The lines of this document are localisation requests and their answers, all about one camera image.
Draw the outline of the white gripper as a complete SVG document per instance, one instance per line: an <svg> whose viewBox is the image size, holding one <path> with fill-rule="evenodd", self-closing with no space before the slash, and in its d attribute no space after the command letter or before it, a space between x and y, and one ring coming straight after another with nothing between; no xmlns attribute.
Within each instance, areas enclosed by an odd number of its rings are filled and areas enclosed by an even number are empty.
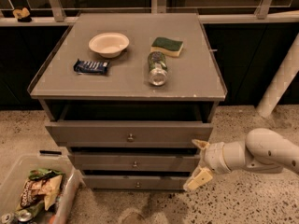
<svg viewBox="0 0 299 224"><path fill-rule="evenodd" d="M198 166L187 179L183 188L186 191L196 190L213 178L213 173L222 175L231 172L223 155L224 143L209 144L207 141L193 139L192 143L203 151L203 161L206 167Z"/></svg>

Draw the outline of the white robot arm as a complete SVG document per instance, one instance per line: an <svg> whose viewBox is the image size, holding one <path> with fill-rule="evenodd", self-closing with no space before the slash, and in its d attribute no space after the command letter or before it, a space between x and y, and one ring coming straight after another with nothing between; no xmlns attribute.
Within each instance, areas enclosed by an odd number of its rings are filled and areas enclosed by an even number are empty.
<svg viewBox="0 0 299 224"><path fill-rule="evenodd" d="M299 72L299 35L257 106L262 117L269 116ZM183 188L192 191L212 180L214 175L243 169L253 173L279 173L284 168L299 174L299 146L265 128L250 131L243 141L213 143L193 139L200 161Z"/></svg>

